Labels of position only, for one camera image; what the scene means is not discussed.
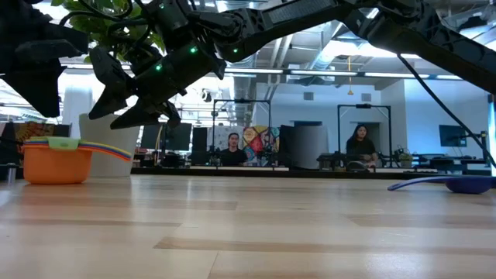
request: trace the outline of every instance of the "wooden table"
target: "wooden table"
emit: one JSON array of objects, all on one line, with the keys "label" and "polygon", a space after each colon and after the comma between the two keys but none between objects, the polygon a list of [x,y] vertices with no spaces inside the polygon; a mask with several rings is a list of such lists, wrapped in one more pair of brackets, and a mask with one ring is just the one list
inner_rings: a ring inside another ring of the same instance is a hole
[{"label": "wooden table", "polygon": [[0,186],[5,279],[496,278],[496,193],[132,176]]}]

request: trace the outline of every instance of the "ceiling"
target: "ceiling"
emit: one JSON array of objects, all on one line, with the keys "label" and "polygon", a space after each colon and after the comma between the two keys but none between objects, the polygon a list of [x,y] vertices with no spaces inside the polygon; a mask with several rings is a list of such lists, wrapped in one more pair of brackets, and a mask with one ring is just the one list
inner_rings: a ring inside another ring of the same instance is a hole
[{"label": "ceiling", "polygon": [[[280,3],[281,0],[195,0],[195,2],[200,9],[204,8],[211,12],[221,12],[228,9],[243,7],[264,9]],[[488,1],[429,0],[429,2],[437,8],[446,24],[451,27],[459,26],[466,22],[469,17],[474,15],[484,17],[487,20],[489,28],[493,26],[493,22],[496,22],[496,7],[488,5]],[[67,14],[67,11],[62,7],[51,7],[50,1],[43,1],[36,5],[36,7],[42,12],[49,13],[54,18],[54,22],[60,21],[60,19]],[[364,9],[361,12],[365,15],[369,15],[372,11],[373,9]],[[485,40],[491,41],[496,39],[496,32],[493,32],[493,29],[489,30],[489,28],[486,28],[485,31],[483,31],[487,32],[487,34],[483,35],[486,36],[486,38],[484,38]],[[340,56],[340,54],[346,53],[334,53],[330,62],[322,64],[319,58],[322,57],[322,50],[326,48],[331,38],[333,41],[339,41],[341,43],[352,43],[354,47],[363,51],[352,56]],[[385,51],[377,52],[377,49],[368,51],[370,47],[370,44],[348,32],[344,25],[333,21],[270,42],[253,55],[252,60],[248,60],[248,62],[245,61],[244,64],[234,64],[232,66],[407,73],[404,66],[396,57],[394,57],[394,55]],[[83,62],[83,58],[81,57],[70,60],[67,58],[61,60],[63,63],[69,64],[79,64]],[[420,74],[448,74],[444,70],[439,69],[420,58],[409,58],[408,60],[415,65],[416,70]],[[71,74],[89,74],[89,72],[78,71]],[[256,78],[241,78],[235,76],[228,77],[227,80],[228,81],[221,82],[214,77],[204,77],[188,88],[189,94],[186,97],[178,96],[174,98],[174,101],[178,107],[188,109],[187,117],[189,119],[204,119],[206,121],[206,119],[211,116],[209,116],[210,112],[205,112],[204,110],[211,109],[212,103],[206,103],[202,100],[203,89],[212,92],[216,98],[255,98],[257,96],[255,86],[257,82],[270,82],[270,84],[275,84],[275,86],[277,86],[277,79],[271,77],[269,80],[267,75],[258,75]],[[348,84],[349,80],[348,77],[336,77],[333,81],[326,81],[324,84],[340,87],[343,84]],[[311,83],[315,84],[317,81],[319,80],[314,79]],[[286,82],[286,77],[280,78],[279,82]],[[376,90],[381,90],[382,87],[388,86],[390,83],[390,79],[384,80],[383,78],[371,77],[353,79],[353,84],[374,85]],[[64,86],[60,87],[60,93],[63,94],[62,88]],[[6,84],[0,82],[0,103],[2,102],[26,104],[26,102],[6,86]],[[238,125],[246,125],[251,119],[250,113],[253,109],[251,105],[226,105],[224,108],[228,108],[227,112],[222,112],[219,117],[226,121],[236,122]]]}]

